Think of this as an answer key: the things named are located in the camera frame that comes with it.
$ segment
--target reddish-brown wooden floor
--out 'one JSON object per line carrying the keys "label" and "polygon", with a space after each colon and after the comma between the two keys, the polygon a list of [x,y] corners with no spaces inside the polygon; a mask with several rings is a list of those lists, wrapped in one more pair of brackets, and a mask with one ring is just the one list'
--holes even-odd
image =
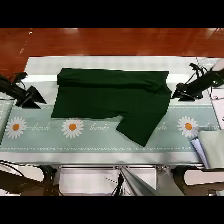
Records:
{"label": "reddish-brown wooden floor", "polygon": [[224,57],[223,28],[1,28],[0,74],[29,56],[163,55]]}

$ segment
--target orange flower center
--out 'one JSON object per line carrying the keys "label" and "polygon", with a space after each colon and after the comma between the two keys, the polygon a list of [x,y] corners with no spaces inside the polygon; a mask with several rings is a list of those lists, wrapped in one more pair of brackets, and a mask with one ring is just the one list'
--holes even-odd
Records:
{"label": "orange flower center", "polygon": [[76,124],[70,124],[70,125],[69,125],[69,129],[70,129],[71,131],[74,131],[74,130],[76,129]]}
{"label": "orange flower center", "polygon": [[17,130],[19,130],[19,124],[14,124],[14,125],[12,126],[12,129],[13,129],[13,131],[17,131]]}
{"label": "orange flower center", "polygon": [[190,123],[186,123],[186,124],[185,124],[185,128],[186,128],[187,130],[192,130],[192,124],[190,124]]}

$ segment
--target folded shirt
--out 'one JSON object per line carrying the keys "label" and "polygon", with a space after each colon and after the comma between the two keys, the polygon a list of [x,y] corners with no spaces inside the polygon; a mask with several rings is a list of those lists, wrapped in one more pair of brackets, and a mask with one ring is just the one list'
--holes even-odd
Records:
{"label": "folded shirt", "polygon": [[168,71],[63,68],[52,118],[123,116],[117,131],[145,146],[169,106]]}

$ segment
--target flower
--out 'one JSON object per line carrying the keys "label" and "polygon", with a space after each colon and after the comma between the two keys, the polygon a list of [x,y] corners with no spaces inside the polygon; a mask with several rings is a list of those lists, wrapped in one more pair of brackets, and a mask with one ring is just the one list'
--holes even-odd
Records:
{"label": "flower", "polygon": [[75,119],[69,119],[63,122],[62,125],[62,131],[64,132],[63,135],[66,136],[66,138],[75,138],[76,136],[79,136],[82,134],[83,130],[83,122],[81,120],[75,120]]}
{"label": "flower", "polygon": [[8,138],[17,138],[20,137],[20,135],[23,134],[23,131],[26,130],[26,122],[21,117],[14,117],[14,119],[11,119],[10,122],[8,122],[6,126],[6,135],[8,135]]}
{"label": "flower", "polygon": [[185,137],[195,137],[198,133],[198,124],[194,120],[194,118],[190,117],[182,117],[178,121],[177,127],[179,128],[179,131],[182,131],[182,135],[185,135]]}

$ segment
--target white paper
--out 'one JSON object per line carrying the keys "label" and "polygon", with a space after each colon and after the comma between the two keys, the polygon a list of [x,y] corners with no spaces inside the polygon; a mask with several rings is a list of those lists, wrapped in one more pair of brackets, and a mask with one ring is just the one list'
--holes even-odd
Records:
{"label": "white paper", "polygon": [[191,143],[193,144],[194,148],[196,149],[198,155],[200,156],[203,164],[205,165],[205,168],[208,169],[209,168],[208,161],[206,159],[204,150],[203,150],[203,148],[201,146],[201,143],[200,143],[199,139],[198,138],[194,139],[194,140],[191,141]]}

